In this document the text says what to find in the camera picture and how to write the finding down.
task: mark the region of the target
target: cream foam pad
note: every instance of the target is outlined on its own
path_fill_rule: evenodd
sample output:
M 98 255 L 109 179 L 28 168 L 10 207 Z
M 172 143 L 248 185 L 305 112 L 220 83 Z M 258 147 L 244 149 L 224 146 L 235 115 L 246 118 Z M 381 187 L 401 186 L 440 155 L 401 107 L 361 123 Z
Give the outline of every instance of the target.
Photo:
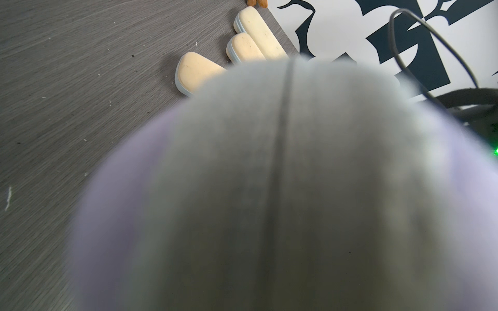
M 265 58 L 287 57 L 277 38 L 254 7 L 248 6 L 237 14 L 234 28 L 237 33 L 249 34 Z
M 245 32 L 236 34 L 230 39 L 227 44 L 227 55 L 234 64 L 265 59 L 254 40 Z
M 175 72 L 175 84 L 180 92 L 192 96 L 206 80 L 226 69 L 195 52 L 182 56 Z

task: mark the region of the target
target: black cable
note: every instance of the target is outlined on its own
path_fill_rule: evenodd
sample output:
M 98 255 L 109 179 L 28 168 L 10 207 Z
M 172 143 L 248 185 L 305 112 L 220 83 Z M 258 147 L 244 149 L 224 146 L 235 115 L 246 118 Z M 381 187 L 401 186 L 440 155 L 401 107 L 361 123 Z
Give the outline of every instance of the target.
M 473 122 L 495 113 L 496 110 L 496 105 L 480 104 L 471 108 L 454 111 L 451 115 L 462 122 Z
M 498 89 L 461 89 L 439 95 L 437 99 L 446 108 L 467 105 L 498 105 Z
M 455 56 L 457 58 L 457 60 L 460 62 L 460 64 L 462 64 L 462 66 L 465 68 L 465 71 L 467 71 L 467 73 L 469 74 L 469 76 L 472 79 L 472 82 L 474 83 L 476 88 L 477 89 L 479 88 L 479 86 L 477 84 L 477 79 L 474 76 L 474 74 L 472 73 L 472 70 L 470 70 L 467 63 L 462 59 L 462 57 L 457 53 L 457 51 L 455 51 L 455 49 L 453 49 L 451 47 L 451 45 L 448 42 L 446 42 L 446 40 L 443 39 L 443 37 L 441 37 L 441 35 L 434 28 L 432 28 L 429 24 L 427 24 L 425 21 L 423 21 L 417 15 L 415 15 L 415 13 L 408 10 L 407 8 L 399 8 L 399 9 L 395 10 L 391 14 L 391 16 L 389 17 L 389 24 L 387 27 L 387 38 L 389 41 L 389 49 L 391 50 L 391 53 L 393 54 L 394 59 L 396 60 L 396 63 L 398 64 L 401 71 L 404 72 L 405 74 L 407 74 L 408 76 L 410 76 L 413 80 L 415 80 L 419 84 L 419 86 L 422 90 L 422 93 L 424 94 L 424 96 L 428 100 L 431 100 L 434 103 L 444 107 L 444 105 L 437 98 L 433 97 L 429 93 L 429 90 L 426 89 L 426 87 L 420 83 L 420 81 L 414 76 L 414 74 L 405 66 L 405 64 L 403 63 L 403 60 L 399 56 L 399 51 L 398 51 L 398 48 L 396 46 L 396 38 L 394 36 L 394 18 L 396 16 L 396 14 L 398 14 L 398 13 L 407 14 L 408 16 L 410 16 L 413 19 L 415 19 L 416 21 L 418 21 L 422 26 L 427 28 L 427 30 L 429 30 L 439 40 L 439 42 L 441 42 L 451 52 L 451 54 L 453 54 L 453 56 Z

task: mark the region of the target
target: dark seam line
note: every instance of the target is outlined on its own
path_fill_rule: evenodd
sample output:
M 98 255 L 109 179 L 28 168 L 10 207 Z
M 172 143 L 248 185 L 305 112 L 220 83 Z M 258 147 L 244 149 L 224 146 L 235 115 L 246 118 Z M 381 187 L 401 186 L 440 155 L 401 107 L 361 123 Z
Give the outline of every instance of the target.
M 258 263 L 257 281 L 255 290 L 254 310 L 271 310 L 272 285 L 274 281 L 275 266 L 275 240 L 278 210 L 280 205 L 281 178 L 283 169 L 283 157 L 285 140 L 287 137 L 287 123 L 289 118 L 289 100 L 292 86 L 292 75 L 294 73 L 294 60 L 289 62 L 284 82 L 283 96 L 279 108 L 279 118 L 275 144 L 273 148 L 273 160 L 271 165 L 270 182 L 268 187 L 268 199 L 266 203 L 266 214 L 263 224 L 261 241 L 261 252 Z

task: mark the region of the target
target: gray tabletop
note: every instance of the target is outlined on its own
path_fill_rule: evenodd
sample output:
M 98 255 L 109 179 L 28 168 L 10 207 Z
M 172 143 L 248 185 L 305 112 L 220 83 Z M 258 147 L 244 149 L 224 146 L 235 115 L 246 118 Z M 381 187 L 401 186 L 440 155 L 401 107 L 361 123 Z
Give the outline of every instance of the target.
M 0 3 L 2 310 L 73 310 L 64 251 L 82 186 L 122 138 L 184 98 L 174 84 L 181 55 L 230 65 L 225 47 L 245 6 Z M 258 10 L 284 49 L 297 53 L 270 12 Z

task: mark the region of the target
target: orange object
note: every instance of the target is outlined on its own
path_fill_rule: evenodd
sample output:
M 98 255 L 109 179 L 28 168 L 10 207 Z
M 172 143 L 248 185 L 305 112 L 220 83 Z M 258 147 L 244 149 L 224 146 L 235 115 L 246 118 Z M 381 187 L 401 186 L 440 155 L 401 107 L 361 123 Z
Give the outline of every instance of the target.
M 268 7 L 268 0 L 257 0 L 257 3 L 261 7 Z
M 268 7 L 268 0 L 248 0 L 248 5 L 249 6 L 255 6 L 256 2 L 261 7 Z

